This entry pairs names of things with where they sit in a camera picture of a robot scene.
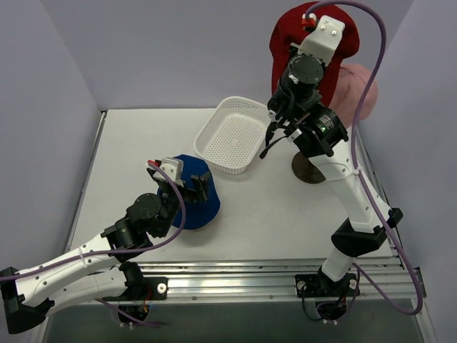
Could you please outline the blue bucket hat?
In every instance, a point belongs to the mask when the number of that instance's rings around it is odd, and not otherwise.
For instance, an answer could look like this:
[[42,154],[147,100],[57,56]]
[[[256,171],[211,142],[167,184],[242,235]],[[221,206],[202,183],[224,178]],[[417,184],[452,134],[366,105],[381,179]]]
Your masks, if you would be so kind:
[[[209,166],[204,160],[194,156],[182,154],[172,158],[177,158],[184,162],[184,168],[181,176],[181,179],[184,182],[191,181],[192,174],[202,175],[206,172],[211,172]],[[160,182],[156,182],[159,186],[157,196],[161,201],[158,219],[163,221],[161,225],[162,229],[166,225],[171,225],[177,228],[183,227],[183,229],[199,229],[207,225],[217,215],[221,203],[215,189],[212,174],[209,181],[207,201],[204,203],[187,204],[184,202],[183,197],[175,186],[175,183],[171,181],[160,169],[156,170],[166,178],[166,182],[171,185],[179,200],[179,204],[177,205],[165,204],[160,197]]]

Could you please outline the red LA baseball cap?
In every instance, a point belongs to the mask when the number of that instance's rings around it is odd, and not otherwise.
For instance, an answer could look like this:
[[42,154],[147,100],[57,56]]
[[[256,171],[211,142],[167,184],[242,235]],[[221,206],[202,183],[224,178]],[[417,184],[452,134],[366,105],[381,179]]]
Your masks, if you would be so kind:
[[[321,102],[328,106],[336,90],[341,63],[358,52],[360,39],[355,22],[343,9],[332,4],[312,9],[315,4],[312,1],[294,7],[276,22],[269,43],[273,57],[271,91],[275,92],[288,66],[290,45],[304,45],[302,52],[322,59],[326,65],[317,89],[322,96]],[[303,15],[308,10],[316,16],[317,27],[312,33],[308,33],[302,24]]]

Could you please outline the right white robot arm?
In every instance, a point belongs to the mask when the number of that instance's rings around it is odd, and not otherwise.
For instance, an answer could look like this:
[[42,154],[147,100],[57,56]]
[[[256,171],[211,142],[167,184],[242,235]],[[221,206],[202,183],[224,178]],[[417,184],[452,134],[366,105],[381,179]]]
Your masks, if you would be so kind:
[[322,294],[332,295],[349,286],[353,277],[348,271],[355,259],[385,242],[382,223],[397,225],[403,214],[390,208],[371,185],[362,186],[363,171],[351,163],[348,132],[322,103],[317,89],[324,71],[323,63],[312,56],[297,54],[289,59],[267,103],[271,123],[260,157],[276,144],[275,131],[283,130],[284,138],[323,174],[342,203],[348,217],[332,235],[333,249],[313,283]]

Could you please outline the pink LA baseball cap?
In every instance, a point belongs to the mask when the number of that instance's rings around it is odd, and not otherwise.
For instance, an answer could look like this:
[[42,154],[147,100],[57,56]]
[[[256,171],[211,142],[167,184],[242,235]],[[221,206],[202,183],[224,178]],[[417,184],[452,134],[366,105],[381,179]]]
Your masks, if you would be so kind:
[[[342,64],[338,74],[335,92],[328,105],[341,120],[345,128],[352,126],[353,118],[361,95],[371,76],[371,71],[360,64]],[[367,119],[378,99],[378,86],[374,81],[368,90],[358,119]]]

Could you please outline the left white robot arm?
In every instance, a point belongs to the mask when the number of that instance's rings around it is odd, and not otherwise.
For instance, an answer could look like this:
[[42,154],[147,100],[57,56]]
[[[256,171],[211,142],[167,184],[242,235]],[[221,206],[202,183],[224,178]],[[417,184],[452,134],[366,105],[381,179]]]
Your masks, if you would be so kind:
[[1,270],[1,298],[9,334],[40,325],[60,309],[96,298],[137,299],[146,280],[133,258],[158,249],[182,230],[186,204],[209,202],[211,172],[188,180],[163,169],[147,168],[159,192],[139,196],[124,217],[87,243],[49,262],[29,269]]

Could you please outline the white perforated plastic basket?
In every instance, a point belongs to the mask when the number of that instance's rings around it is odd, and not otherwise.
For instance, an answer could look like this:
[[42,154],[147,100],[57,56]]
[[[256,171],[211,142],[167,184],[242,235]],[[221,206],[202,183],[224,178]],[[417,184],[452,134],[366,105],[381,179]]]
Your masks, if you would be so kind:
[[263,146],[269,124],[266,105],[230,96],[203,125],[194,140],[194,150],[210,167],[241,174]]

